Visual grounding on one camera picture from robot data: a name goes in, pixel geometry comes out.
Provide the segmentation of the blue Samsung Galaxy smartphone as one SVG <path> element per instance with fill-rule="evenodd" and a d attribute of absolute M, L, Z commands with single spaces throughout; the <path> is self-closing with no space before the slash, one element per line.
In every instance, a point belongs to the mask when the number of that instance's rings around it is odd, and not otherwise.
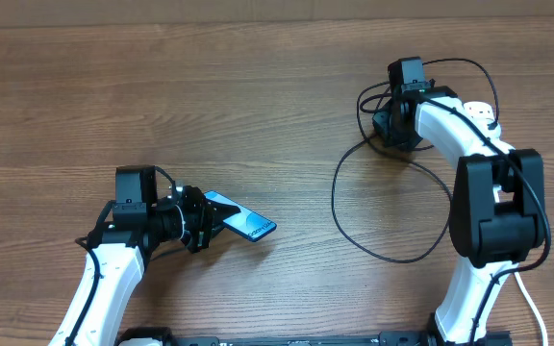
<path fill-rule="evenodd" d="M 277 229 L 275 222 L 216 191 L 207 191 L 204 195 L 213 202 L 239 208 L 239 213 L 226 218 L 224 225 L 250 242 L 257 242 Z"/>

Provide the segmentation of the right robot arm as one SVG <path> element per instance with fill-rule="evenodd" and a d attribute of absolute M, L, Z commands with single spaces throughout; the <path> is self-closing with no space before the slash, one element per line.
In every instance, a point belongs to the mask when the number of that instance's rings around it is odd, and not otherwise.
<path fill-rule="evenodd" d="M 446 295 L 424 332 L 384 332 L 394 345 L 509 345 L 487 321 L 510 276 L 534 269 L 529 252 L 550 250 L 541 155 L 501 138 L 495 107 L 463 102 L 425 76 L 419 57 L 388 67 L 390 100 L 372 123 L 387 147 L 412 152 L 429 141 L 456 171 L 447 228 L 458 257 Z"/>

